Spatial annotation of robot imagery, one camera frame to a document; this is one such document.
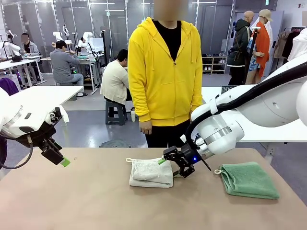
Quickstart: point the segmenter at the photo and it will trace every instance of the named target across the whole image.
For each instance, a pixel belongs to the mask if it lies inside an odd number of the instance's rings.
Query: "man in gray shirt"
[[[64,41],[57,41],[55,51],[50,53],[50,59],[53,67],[53,78],[57,83],[72,83],[83,86],[83,75],[80,73],[71,74],[71,66],[80,64],[75,52],[67,51],[67,45]],[[87,96],[84,90],[77,94],[77,97]]]

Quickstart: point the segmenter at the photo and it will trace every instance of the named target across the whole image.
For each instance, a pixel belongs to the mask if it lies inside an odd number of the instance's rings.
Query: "shelving unit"
[[[218,63],[220,60],[225,60],[224,63]],[[218,56],[218,57],[202,57],[203,62],[203,73],[213,74],[213,73],[225,73],[226,64],[227,64],[227,56]]]

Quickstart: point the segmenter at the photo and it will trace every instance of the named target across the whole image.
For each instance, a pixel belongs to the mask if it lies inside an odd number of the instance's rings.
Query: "green towel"
[[[226,191],[234,196],[247,196],[263,199],[278,199],[279,192],[271,178],[256,163],[223,164],[220,170]]]

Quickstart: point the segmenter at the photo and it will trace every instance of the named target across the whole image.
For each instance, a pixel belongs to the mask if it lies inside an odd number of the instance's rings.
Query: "hand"
[[[256,56],[256,57],[260,57],[260,58],[263,58],[264,55],[265,55],[265,54],[262,53],[262,52],[256,52],[256,53],[255,53],[255,56]]]
[[[141,122],[141,121],[140,121],[140,131],[141,131],[143,134],[151,135],[151,133],[152,133],[152,128],[153,128],[153,125],[152,125],[152,121],[151,121],[151,120],[149,120],[149,121],[144,121],[144,122]]]

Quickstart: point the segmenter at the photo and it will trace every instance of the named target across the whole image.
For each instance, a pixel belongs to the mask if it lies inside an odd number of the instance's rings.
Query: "purple cloth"
[[[3,88],[9,96],[19,92],[15,83],[8,78],[0,79],[0,87]]]
[[[15,83],[8,78],[2,78],[0,79],[0,87],[3,88],[9,96],[18,93],[18,88],[15,85]],[[5,163],[6,156],[7,156],[7,140],[4,137],[0,136],[0,162],[2,164]]]

